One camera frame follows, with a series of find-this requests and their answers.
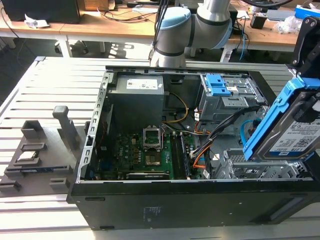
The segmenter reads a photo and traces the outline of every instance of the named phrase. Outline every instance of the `blue clip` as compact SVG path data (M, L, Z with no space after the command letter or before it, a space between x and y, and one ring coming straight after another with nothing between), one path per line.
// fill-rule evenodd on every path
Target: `blue clip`
M207 74L205 84L211 90L212 96L228 97L231 95L231 92L226 88L226 82L219 74Z

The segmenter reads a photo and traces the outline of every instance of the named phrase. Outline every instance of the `paper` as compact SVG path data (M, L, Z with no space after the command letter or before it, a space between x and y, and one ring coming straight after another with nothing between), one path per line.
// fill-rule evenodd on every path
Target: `paper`
M46 20L35 20L31 17L28 17L26 14L24 15L25 20L24 23L28 25L28 27L37 29L37 28L46 28L50 27Z
M247 12L245 10L238 10L238 14L236 16L237 19L250 19L249 15L247 14Z

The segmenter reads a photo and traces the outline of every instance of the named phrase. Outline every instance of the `motherboard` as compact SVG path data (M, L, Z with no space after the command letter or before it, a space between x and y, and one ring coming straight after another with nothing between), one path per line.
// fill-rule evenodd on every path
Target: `motherboard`
M153 147L147 149L146 143L159 143L160 149ZM150 132L146 138L143 133L118 134L112 151L113 157L100 159L98 178L101 180L186 179L185 169L189 169L188 156L193 148L194 138L191 134L162 133L160 139L154 132Z

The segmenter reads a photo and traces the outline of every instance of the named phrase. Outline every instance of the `label sticker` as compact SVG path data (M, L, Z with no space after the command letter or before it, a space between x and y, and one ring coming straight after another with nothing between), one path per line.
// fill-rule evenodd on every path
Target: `label sticker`
M210 174L207 172L207 170L203 170L203 176L204 176L206 179L209 179Z
M320 135L320 119L312 123L294 121L278 141L272 146L270 152L280 152L285 156L289 152L303 152Z
M128 79L126 89L157 90L157 79Z
M162 208L160 206L146 206L142 209L142 220L144 223L151 223L159 218Z

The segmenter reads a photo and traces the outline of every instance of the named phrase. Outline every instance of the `blue box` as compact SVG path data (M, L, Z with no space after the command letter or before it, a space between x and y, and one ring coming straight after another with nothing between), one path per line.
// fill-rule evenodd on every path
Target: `blue box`
M318 17L320 18L320 9L309 9L302 7L301 5L297 5L295 8L295 17L297 19L305 19L306 17Z

